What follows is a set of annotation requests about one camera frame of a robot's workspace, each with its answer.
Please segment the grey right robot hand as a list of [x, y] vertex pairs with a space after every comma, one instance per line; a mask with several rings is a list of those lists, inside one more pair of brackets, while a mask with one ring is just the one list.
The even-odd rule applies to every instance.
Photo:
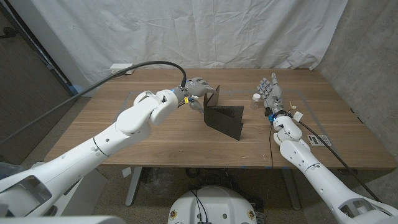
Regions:
[[257, 86], [257, 90], [264, 100], [265, 116], [276, 119], [278, 116], [287, 114], [282, 104], [282, 90], [275, 73], [272, 73], [270, 80], [263, 78]]

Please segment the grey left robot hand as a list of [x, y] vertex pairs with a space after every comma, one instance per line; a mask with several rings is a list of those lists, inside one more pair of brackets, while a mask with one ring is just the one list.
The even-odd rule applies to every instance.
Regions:
[[216, 90], [209, 86], [208, 82], [201, 77], [187, 80], [184, 87], [180, 87], [183, 93], [182, 103], [189, 104], [192, 110], [203, 114], [204, 110], [198, 99], [207, 93], [215, 93]]

